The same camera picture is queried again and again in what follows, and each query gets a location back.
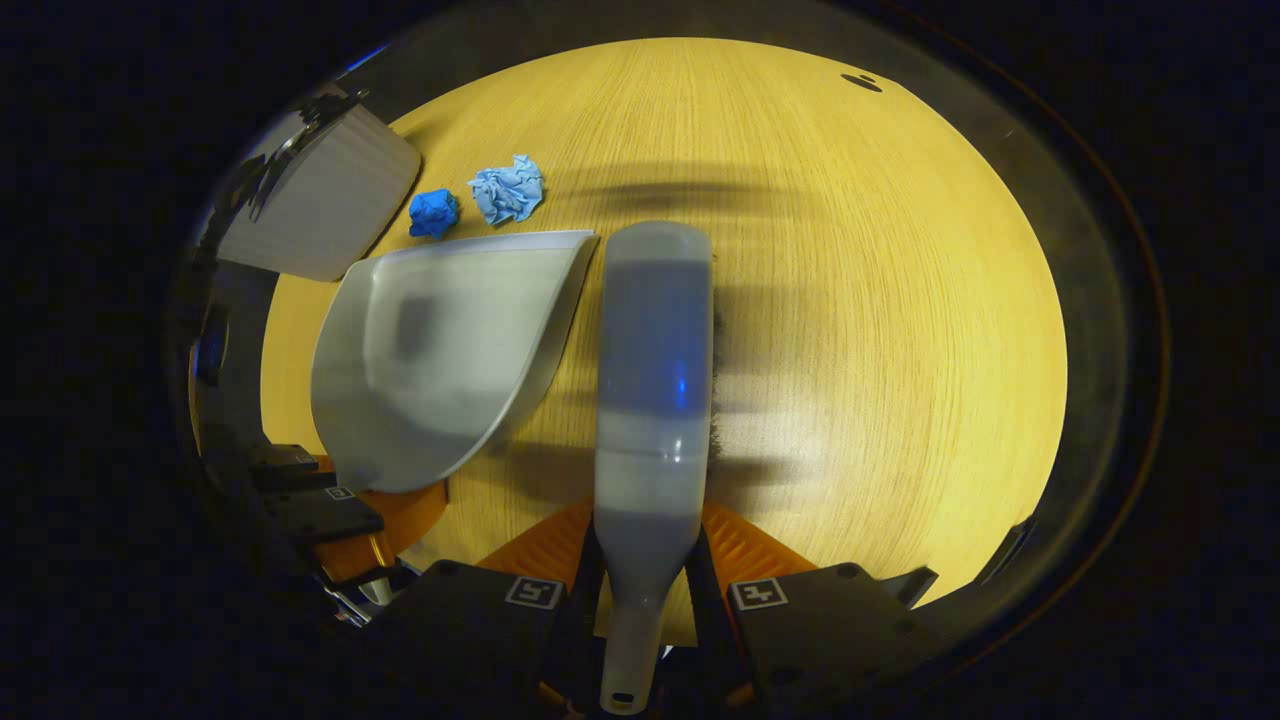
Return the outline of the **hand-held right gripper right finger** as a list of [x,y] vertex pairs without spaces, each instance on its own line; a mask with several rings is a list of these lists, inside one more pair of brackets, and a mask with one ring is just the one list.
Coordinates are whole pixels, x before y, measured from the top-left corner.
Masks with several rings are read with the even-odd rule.
[[718,503],[686,561],[707,702],[718,714],[881,714],[934,634],[915,614],[937,574],[818,568]]

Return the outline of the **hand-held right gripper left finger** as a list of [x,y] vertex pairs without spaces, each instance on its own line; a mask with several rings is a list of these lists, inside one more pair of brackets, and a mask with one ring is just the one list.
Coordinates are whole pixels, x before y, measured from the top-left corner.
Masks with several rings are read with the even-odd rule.
[[603,582],[589,498],[476,564],[439,560],[372,621],[372,644],[428,714],[590,708]]

